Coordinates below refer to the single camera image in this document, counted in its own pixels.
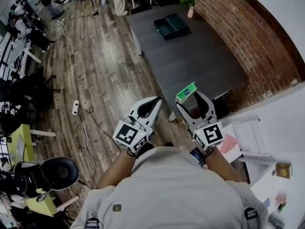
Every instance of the pink paper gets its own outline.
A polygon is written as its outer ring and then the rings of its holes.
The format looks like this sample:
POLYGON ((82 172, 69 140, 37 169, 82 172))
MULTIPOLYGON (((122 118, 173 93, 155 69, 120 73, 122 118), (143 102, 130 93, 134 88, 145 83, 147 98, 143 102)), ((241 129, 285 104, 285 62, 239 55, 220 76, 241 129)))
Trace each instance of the pink paper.
POLYGON ((230 152, 237 144, 236 137, 226 134, 219 150, 222 154, 226 154, 230 152))

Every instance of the gray table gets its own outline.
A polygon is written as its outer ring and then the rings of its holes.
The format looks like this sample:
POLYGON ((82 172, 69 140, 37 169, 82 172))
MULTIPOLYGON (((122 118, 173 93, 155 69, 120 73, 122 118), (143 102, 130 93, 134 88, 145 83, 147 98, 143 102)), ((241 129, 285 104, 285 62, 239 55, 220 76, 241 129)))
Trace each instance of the gray table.
POLYGON ((188 7, 157 7, 127 17, 139 54, 144 52, 168 101, 179 115, 175 98, 192 82, 210 99, 228 92, 246 80, 239 62, 217 32, 198 13, 187 17, 188 7), (153 21, 177 13, 190 33, 164 40, 153 21))

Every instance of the potted plant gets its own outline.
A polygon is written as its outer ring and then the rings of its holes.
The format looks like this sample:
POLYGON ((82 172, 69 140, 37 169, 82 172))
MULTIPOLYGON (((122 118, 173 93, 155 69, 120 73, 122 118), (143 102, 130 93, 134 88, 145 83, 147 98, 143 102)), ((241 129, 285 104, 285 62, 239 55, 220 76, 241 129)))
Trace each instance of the potted plant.
POLYGON ((189 6, 189 11, 187 17, 192 18, 194 14, 195 0, 180 0, 180 4, 187 4, 189 6))

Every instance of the person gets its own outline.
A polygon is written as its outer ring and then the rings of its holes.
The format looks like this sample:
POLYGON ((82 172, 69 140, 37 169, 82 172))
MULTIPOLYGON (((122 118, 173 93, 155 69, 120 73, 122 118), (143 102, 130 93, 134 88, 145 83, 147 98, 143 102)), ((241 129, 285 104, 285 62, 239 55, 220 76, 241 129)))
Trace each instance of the person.
POLYGON ((35 28, 27 28, 23 21, 23 15, 12 15, 10 24, 20 32, 21 37, 27 36, 32 43, 42 49, 42 52, 46 52, 50 47, 50 43, 55 42, 50 41, 41 31, 35 28))
POLYGON ((128 11, 125 9, 125 0, 113 0, 115 14, 117 16, 127 15, 128 11))
POLYGON ((50 12, 52 20, 60 17, 65 12, 65 10, 60 12, 60 10, 52 4, 52 0, 39 0, 39 2, 50 12))
POLYGON ((208 169, 170 146, 152 148, 138 159, 122 150, 89 192, 71 229, 264 228, 267 210, 249 185, 217 148, 204 155, 208 169))

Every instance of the white cable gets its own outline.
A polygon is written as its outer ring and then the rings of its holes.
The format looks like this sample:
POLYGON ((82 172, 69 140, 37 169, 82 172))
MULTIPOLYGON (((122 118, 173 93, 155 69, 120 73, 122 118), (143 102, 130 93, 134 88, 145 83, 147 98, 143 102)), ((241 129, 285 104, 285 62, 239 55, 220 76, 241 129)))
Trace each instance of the white cable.
POLYGON ((76 100, 77 100, 77 91, 76 91, 76 87, 75 87, 75 83, 74 83, 74 77, 73 77, 73 65, 72 65, 72 61, 71 61, 71 54, 70 54, 70 48, 69 48, 69 38, 67 37, 67 35, 65 34, 65 30, 66 30, 66 27, 65 25, 63 24, 63 21, 60 21, 60 24, 63 26, 63 35, 67 38, 67 43, 68 43, 68 53, 69 53, 69 59, 70 59, 70 64, 71 64, 71 77, 72 77, 72 82, 73 82, 73 86, 74 86, 74 90, 75 90, 75 97, 76 97, 76 100))

